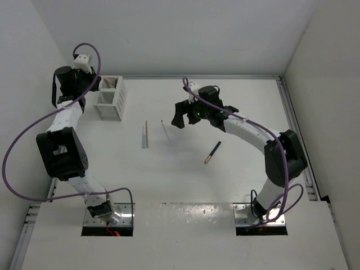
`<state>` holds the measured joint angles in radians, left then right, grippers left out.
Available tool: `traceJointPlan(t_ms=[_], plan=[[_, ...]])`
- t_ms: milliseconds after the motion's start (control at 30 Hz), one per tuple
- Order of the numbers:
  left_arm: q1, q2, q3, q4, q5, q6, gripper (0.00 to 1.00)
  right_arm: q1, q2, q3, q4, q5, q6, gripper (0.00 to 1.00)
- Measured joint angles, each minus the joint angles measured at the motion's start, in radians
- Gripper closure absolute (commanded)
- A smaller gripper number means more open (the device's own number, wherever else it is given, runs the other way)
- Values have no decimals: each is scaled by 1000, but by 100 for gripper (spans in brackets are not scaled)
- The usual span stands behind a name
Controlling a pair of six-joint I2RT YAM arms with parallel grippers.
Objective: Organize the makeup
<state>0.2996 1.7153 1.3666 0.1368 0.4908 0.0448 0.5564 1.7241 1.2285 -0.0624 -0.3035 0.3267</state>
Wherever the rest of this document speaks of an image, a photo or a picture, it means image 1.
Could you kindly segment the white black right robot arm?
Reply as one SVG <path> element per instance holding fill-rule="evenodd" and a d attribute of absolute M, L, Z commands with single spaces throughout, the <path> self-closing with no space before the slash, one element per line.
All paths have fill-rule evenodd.
<path fill-rule="evenodd" d="M 241 115 L 237 108 L 224 105 L 216 85 L 200 87 L 190 82 L 183 90 L 189 97 L 175 104 L 173 126 L 184 128 L 185 116 L 191 125 L 207 120 L 211 126 L 244 140 L 264 155 L 267 179 L 248 211 L 252 223 L 262 220 L 270 209 L 287 198 L 290 182 L 308 166 L 298 135 L 291 129 L 270 130 Z"/>

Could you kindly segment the light blue makeup pen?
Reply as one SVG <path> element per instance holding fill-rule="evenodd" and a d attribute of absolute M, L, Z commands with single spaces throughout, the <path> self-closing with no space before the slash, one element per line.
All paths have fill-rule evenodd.
<path fill-rule="evenodd" d="M 142 148 L 145 149 L 146 146 L 146 128 L 145 126 L 142 127 Z"/>

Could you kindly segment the gold makeup pencil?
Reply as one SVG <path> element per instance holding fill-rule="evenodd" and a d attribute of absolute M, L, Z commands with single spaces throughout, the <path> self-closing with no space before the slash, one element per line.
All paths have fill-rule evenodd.
<path fill-rule="evenodd" d="M 149 132 L 148 132 L 148 122 L 145 121 L 145 136 L 146 136 L 146 148 L 149 147 Z"/>

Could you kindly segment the thin silver makeup tool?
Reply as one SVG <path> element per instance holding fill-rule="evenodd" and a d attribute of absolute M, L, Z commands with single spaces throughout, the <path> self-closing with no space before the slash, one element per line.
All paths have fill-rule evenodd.
<path fill-rule="evenodd" d="M 167 130 L 166 130 L 164 121 L 163 121 L 162 119 L 161 119 L 160 121 L 161 121 L 161 125 L 162 125 L 162 127 L 163 127 L 163 130 L 164 130 L 164 132 L 165 132 L 165 135 L 166 135 L 168 141 L 170 141 L 169 134 L 168 134 L 168 132 L 167 132 Z"/>

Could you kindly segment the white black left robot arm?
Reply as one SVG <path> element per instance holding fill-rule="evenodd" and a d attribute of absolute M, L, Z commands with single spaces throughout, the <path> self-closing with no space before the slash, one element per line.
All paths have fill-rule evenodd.
<path fill-rule="evenodd" d="M 92 218 L 105 220 L 113 214 L 113 204 L 88 172 L 88 156 L 75 131 L 86 105 L 82 94 L 87 89 L 97 91 L 100 81 L 89 66 L 56 69 L 51 101 L 58 113 L 47 131 L 37 135 L 36 143 L 48 175 L 72 186 Z"/>

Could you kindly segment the dark green gold mascara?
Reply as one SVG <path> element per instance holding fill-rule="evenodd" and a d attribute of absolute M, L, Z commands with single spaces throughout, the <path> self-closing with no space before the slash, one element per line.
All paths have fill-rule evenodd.
<path fill-rule="evenodd" d="M 219 146 L 221 145 L 221 141 L 218 141 L 217 144 L 214 146 L 214 148 L 211 150 L 210 154 L 208 155 L 208 157 L 205 159 L 204 163 L 207 164 L 209 162 L 209 160 L 213 157 L 214 153 L 217 151 L 217 149 L 219 148 Z"/>

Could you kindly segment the pink lip gloss tube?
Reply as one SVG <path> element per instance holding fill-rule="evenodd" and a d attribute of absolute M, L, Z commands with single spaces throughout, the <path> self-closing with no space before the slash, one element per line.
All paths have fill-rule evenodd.
<path fill-rule="evenodd" d="M 108 78 L 108 77 L 104 77 L 103 78 L 103 88 L 116 88 L 117 85 L 117 78 Z"/>

